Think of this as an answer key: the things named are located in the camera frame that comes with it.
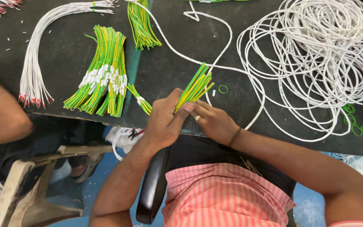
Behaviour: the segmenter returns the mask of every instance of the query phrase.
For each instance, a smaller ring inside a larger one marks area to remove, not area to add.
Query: white cable
[[[95,10],[92,9],[93,7],[113,7],[113,3],[109,0],[92,3],[69,3],[50,10],[39,20],[33,31],[32,38],[29,41],[28,49],[26,50],[21,77],[19,100],[24,102],[25,106],[32,103],[38,108],[41,105],[45,108],[44,96],[47,102],[49,102],[49,98],[53,100],[44,86],[38,59],[40,39],[44,30],[56,19],[73,13],[113,13],[112,10]]]
[[[177,52],[165,38],[160,26],[152,13],[135,0],[131,1],[149,13],[159,32],[169,48],[179,56],[197,64],[201,62],[191,59]],[[259,101],[260,109],[256,116],[246,126],[246,130],[255,122],[262,109],[267,116],[285,134],[300,141],[315,142],[333,135],[345,135],[350,132],[350,125],[342,133],[333,132],[338,121],[339,113],[343,113],[347,121],[349,118],[342,110],[347,103],[363,105],[363,3],[359,0],[285,0],[280,9],[266,15],[254,25],[244,30],[238,37],[236,48],[244,71],[231,67],[216,65],[216,62],[229,47],[232,39],[232,30],[228,23],[217,17],[196,12],[184,12],[184,15],[198,19],[203,15],[225,24],[230,33],[230,39],[225,49],[217,57],[214,67],[234,70],[248,75]],[[242,56],[242,40],[249,31],[249,42],[245,45]],[[272,41],[278,60],[269,59],[261,52],[256,41],[269,36]],[[253,49],[268,65],[272,74],[261,72],[249,62],[249,50]],[[261,82],[254,76],[265,79],[278,80],[279,91],[283,104],[272,100],[265,95]],[[303,84],[298,80],[302,76]],[[285,96],[289,90],[306,102],[306,107],[294,107]],[[295,118],[315,131],[326,132],[318,139],[308,140],[295,137],[286,132],[272,119],[266,110],[265,98],[276,105],[287,108]],[[330,109],[331,119],[319,122],[312,113],[314,108]],[[303,116],[298,110],[307,110],[310,118]]]
[[[120,136],[126,136],[126,135],[131,135],[132,133],[132,128],[119,128],[118,131],[116,132],[116,135],[113,138],[113,141],[111,143],[112,148],[113,148],[113,152],[114,155],[116,156],[116,158],[120,161],[123,160],[123,157],[121,157],[116,150],[116,145],[118,142],[118,139],[120,138]]]

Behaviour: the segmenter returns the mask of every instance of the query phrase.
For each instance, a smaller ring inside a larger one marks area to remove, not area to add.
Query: fingernail
[[[187,112],[191,112],[194,110],[194,105],[192,103],[188,103],[184,109],[187,111]]]

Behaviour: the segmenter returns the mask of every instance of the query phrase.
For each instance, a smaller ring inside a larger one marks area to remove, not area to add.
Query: person
[[[26,114],[17,100],[0,86],[0,193],[16,160],[55,153],[74,124],[74,120]],[[78,182],[85,180],[93,172],[89,164],[100,160],[97,156],[68,158],[71,176]],[[42,172],[43,167],[38,167],[29,174],[22,194],[33,188],[38,180],[35,176]]]
[[[327,226],[363,226],[363,176],[356,170],[311,149],[245,131],[225,111],[203,101],[185,103],[173,115],[181,94],[176,89],[153,103],[144,135],[98,193],[89,227],[132,226],[129,209],[142,176],[151,157],[168,146],[165,227],[286,226],[295,181],[323,195]],[[188,115],[212,140],[179,136]],[[207,156],[200,160],[199,153]],[[220,159],[230,154],[237,158]],[[257,171],[250,171],[234,164],[240,156],[247,164],[245,155],[268,167],[252,163]]]

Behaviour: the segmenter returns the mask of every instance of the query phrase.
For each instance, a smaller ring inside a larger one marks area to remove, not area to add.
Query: black work table
[[[26,0],[20,11],[8,9],[8,12],[0,18],[0,84],[13,95],[19,94],[19,81],[28,46],[25,41],[30,39],[38,20],[45,13],[69,2],[76,2],[76,0]],[[218,65],[243,69],[236,50],[237,36],[266,14],[277,10],[280,2],[279,0],[251,0],[211,4],[194,3],[196,11],[225,20],[234,33],[232,43]],[[118,126],[138,128],[146,126],[148,115],[138,106],[130,92],[127,93],[121,118],[111,117],[108,114],[103,117],[96,114],[89,115],[86,112],[63,108],[63,101],[78,90],[78,84],[93,59],[96,43],[84,34],[94,36],[93,26],[96,24],[113,27],[127,37],[125,54],[129,83],[134,84],[149,103],[165,98],[175,88],[184,89],[187,86],[199,65],[174,54],[165,44],[153,22],[154,32],[163,46],[142,52],[136,51],[127,17],[127,3],[120,0],[115,5],[120,6],[113,9],[113,15],[102,16],[100,13],[68,15],[48,26],[40,43],[39,64],[46,88],[55,101],[47,105],[45,110],[33,107],[27,109],[28,111],[100,121]],[[196,22],[184,16],[184,11],[191,11],[191,9],[189,3],[183,0],[154,0],[152,3],[152,13],[176,50],[193,59],[213,63],[229,40],[228,29],[224,24],[204,16],[200,16],[200,22]],[[269,50],[270,54],[274,52],[269,40],[262,39],[258,43],[263,45],[265,51]],[[266,65],[255,53],[251,53],[250,56],[252,65],[259,70],[266,69]],[[224,109],[237,124],[245,127],[260,107],[248,77],[235,71],[214,69],[213,81],[214,89],[217,91],[215,97],[212,97],[212,89],[209,92],[212,105]],[[282,103],[277,81],[261,79],[260,81],[265,87],[266,94]],[[227,86],[229,92],[221,94],[218,91],[219,85]],[[292,96],[289,91],[286,91],[286,94],[288,97]],[[290,101],[294,106],[305,106],[305,103],[296,97],[292,96]],[[304,126],[285,108],[269,101],[266,101],[265,106],[272,118],[283,129],[297,137],[316,139],[324,135]],[[326,109],[317,110],[315,116],[323,121],[330,119],[331,113]],[[356,105],[354,116],[359,125],[363,124],[363,106]],[[340,114],[335,132],[345,131],[346,126],[342,120],[343,116]],[[363,155],[363,136],[358,137],[350,132],[342,137],[330,135],[325,140],[315,143],[300,142],[277,129],[264,111],[249,130],[315,150]],[[182,133],[204,135],[191,117],[184,124]]]

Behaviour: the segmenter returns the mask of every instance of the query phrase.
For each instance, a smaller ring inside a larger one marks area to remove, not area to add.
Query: hand
[[[191,115],[201,126],[206,136],[218,143],[229,145],[240,127],[223,110],[197,100]]]
[[[148,126],[141,139],[149,141],[156,152],[162,148],[169,147],[179,137],[184,120],[194,110],[193,103],[183,104],[175,113],[176,105],[183,90],[176,88],[165,99],[158,99],[152,105]]]

